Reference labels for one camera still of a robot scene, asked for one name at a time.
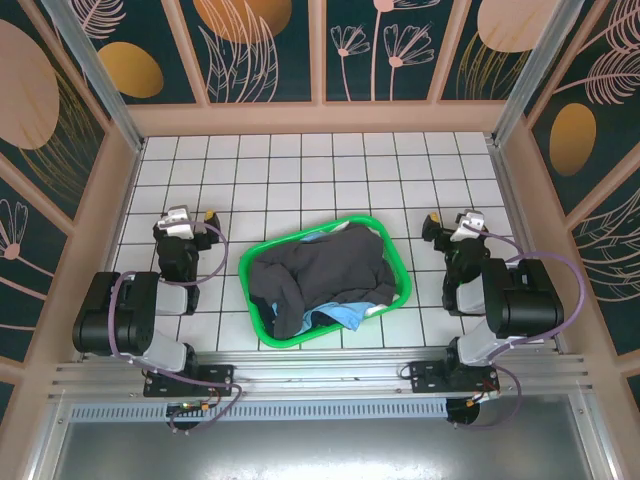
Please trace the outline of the grey metal sheet panel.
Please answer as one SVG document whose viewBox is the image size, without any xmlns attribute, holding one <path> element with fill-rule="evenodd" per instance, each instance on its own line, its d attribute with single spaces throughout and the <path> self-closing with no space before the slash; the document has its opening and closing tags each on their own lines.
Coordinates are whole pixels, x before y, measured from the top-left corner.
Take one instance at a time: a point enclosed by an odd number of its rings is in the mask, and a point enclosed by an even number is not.
<svg viewBox="0 0 640 480">
<path fill-rule="evenodd" d="M 491 430 L 443 419 L 73 424 L 54 480 L 595 480 L 561 397 Z"/>
</svg>

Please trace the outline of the aluminium corner post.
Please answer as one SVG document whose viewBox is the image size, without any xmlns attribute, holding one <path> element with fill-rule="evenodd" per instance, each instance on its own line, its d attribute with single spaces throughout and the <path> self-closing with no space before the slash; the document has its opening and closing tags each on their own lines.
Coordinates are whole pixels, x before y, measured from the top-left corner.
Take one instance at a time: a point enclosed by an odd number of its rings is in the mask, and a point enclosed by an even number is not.
<svg viewBox="0 0 640 480">
<path fill-rule="evenodd" d="M 129 114 L 120 93 L 112 83 L 89 37 L 77 21 L 72 7 L 66 0 L 42 0 L 42 2 L 74 57 L 85 69 L 88 80 L 109 112 L 111 119 L 128 145 L 135 153 L 139 153 L 144 138 Z"/>
<path fill-rule="evenodd" d="M 585 0 L 559 0 L 506 101 L 496 127 L 486 137 L 490 147 L 504 144 L 542 82 L 575 24 Z"/>
</svg>

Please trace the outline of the aluminium mounting rail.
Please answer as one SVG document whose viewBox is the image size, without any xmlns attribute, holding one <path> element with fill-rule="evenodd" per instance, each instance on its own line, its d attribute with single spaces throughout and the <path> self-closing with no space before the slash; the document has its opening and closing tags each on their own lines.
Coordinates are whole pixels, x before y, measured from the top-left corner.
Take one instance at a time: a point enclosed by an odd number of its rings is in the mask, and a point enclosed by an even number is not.
<svg viewBox="0 0 640 480">
<path fill-rule="evenodd" d="M 405 397 L 411 392 L 407 364 L 440 360 L 438 347 L 265 350 L 207 352 L 204 364 L 231 364 L 234 380 L 249 401 Z M 569 394 L 592 389 L 582 356 L 560 354 L 546 346 L 524 346 L 501 356 L 503 395 L 520 384 L 526 395 Z M 138 368 L 121 360 L 89 357 L 56 366 L 46 392 L 65 401 L 129 401 L 143 397 Z"/>
</svg>

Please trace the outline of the green plastic laundry basket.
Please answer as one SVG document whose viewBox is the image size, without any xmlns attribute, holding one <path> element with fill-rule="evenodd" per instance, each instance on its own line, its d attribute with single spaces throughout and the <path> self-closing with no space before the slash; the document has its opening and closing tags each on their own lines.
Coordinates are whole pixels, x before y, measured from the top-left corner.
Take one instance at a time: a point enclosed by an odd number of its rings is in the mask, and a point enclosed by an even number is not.
<svg viewBox="0 0 640 480">
<path fill-rule="evenodd" d="M 331 233 L 349 221 L 342 231 Z M 238 278 L 258 339 L 286 349 L 406 304 L 413 283 L 384 225 L 352 215 L 268 240 L 249 248 Z M 365 317 L 378 304 L 382 312 Z"/>
</svg>

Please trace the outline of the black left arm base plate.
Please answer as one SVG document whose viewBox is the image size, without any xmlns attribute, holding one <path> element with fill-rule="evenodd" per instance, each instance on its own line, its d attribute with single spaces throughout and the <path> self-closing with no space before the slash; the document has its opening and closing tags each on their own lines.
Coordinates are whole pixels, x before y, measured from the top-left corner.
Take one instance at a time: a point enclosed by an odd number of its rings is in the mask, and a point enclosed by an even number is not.
<svg viewBox="0 0 640 480">
<path fill-rule="evenodd" d="M 234 379 L 234 366 L 203 364 L 187 367 L 184 371 L 178 372 L 178 375 L 207 384 L 222 384 L 222 387 L 216 387 L 215 390 L 221 397 L 229 397 L 230 384 Z M 159 373 L 145 373 L 143 396 L 146 398 L 209 397 L 210 395 L 211 389 L 205 385 L 185 383 Z"/>
</svg>

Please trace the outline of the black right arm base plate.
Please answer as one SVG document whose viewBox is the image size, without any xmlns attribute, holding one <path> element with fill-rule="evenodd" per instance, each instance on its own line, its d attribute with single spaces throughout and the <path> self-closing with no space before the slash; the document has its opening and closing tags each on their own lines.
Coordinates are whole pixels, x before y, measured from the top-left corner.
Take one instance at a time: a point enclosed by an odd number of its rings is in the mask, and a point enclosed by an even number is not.
<svg viewBox="0 0 640 480">
<path fill-rule="evenodd" d="M 414 393 L 471 395 L 500 390 L 494 368 L 470 367 L 445 360 L 411 362 L 409 379 Z"/>
</svg>

